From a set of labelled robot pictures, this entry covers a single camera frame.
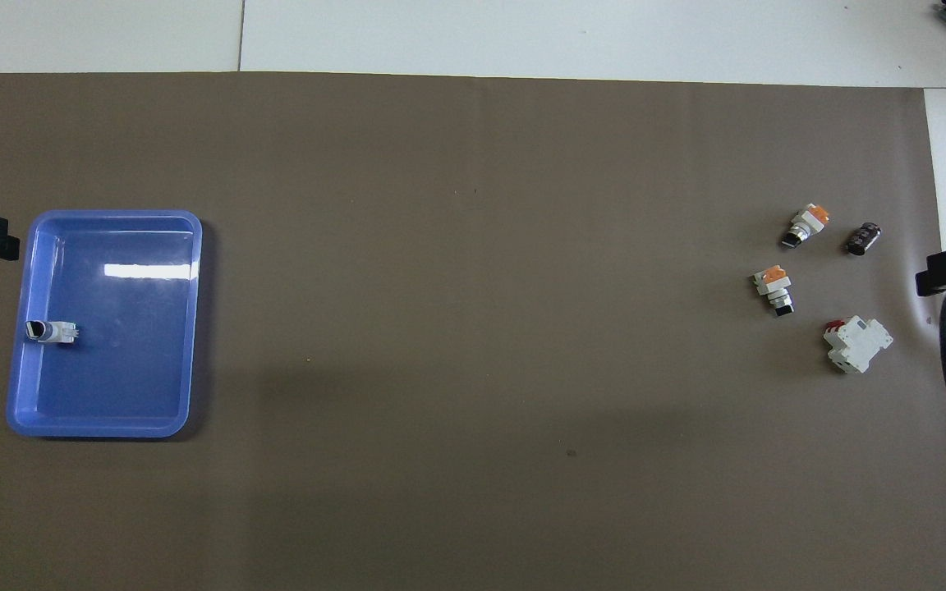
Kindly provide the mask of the orange white selector switch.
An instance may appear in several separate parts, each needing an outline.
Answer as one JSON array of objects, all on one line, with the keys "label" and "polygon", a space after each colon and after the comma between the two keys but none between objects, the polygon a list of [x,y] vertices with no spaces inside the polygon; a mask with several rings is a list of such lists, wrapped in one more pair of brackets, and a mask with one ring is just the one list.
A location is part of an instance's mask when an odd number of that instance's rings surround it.
[{"label": "orange white selector switch", "polygon": [[791,224],[781,236],[780,245],[793,250],[812,236],[818,235],[829,224],[829,212],[818,204],[808,203],[793,214]]},{"label": "orange white selector switch", "polygon": [[770,266],[762,272],[751,274],[750,279],[755,291],[766,300],[776,317],[793,313],[793,302],[789,293],[792,281],[784,268],[778,265]]}]

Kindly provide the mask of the dark cylindrical capacitor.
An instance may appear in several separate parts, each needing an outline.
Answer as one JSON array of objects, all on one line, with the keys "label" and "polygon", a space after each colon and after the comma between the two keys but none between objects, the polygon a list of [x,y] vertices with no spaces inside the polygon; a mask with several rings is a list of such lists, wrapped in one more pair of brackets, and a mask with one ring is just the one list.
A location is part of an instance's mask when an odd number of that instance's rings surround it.
[{"label": "dark cylindrical capacitor", "polygon": [[845,250],[855,257],[863,257],[864,254],[882,235],[883,229],[877,223],[864,222],[851,233],[845,243]]}]

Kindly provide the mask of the white circuit breaker red lever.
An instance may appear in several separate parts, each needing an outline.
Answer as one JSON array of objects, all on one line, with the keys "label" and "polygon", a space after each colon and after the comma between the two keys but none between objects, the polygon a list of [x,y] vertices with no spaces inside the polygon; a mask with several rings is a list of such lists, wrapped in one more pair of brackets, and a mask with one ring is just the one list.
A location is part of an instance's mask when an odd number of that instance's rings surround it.
[{"label": "white circuit breaker red lever", "polygon": [[878,319],[860,315],[831,319],[824,325],[823,339],[829,345],[827,359],[845,374],[866,373],[871,360],[893,344]]}]

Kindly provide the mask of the blue plastic tray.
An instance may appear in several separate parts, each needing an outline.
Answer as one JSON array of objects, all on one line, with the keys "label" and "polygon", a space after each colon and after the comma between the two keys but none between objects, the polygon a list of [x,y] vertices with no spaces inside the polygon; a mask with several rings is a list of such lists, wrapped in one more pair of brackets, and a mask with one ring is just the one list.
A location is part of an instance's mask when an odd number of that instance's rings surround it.
[{"label": "blue plastic tray", "polygon": [[[185,210],[50,210],[22,257],[5,419],[32,438],[158,440],[189,419],[203,226]],[[27,319],[75,323],[74,344]]]}]

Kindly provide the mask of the large brown table mat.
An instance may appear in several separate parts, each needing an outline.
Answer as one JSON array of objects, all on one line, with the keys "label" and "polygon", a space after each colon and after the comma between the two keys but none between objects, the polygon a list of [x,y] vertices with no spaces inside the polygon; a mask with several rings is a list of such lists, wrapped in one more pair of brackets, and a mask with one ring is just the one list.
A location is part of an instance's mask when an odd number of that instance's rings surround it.
[{"label": "large brown table mat", "polygon": [[919,89],[0,75],[16,233],[204,228],[167,441],[11,429],[0,261],[0,591],[946,591],[933,171]]}]

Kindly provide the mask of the grey white selector switch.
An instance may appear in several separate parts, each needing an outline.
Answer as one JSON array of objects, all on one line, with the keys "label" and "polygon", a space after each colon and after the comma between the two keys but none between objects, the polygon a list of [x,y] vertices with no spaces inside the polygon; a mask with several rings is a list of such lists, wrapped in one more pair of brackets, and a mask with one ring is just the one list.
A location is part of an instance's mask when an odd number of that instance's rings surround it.
[{"label": "grey white selector switch", "polygon": [[49,319],[27,319],[24,332],[27,339],[41,344],[74,344],[79,336],[75,323]]}]

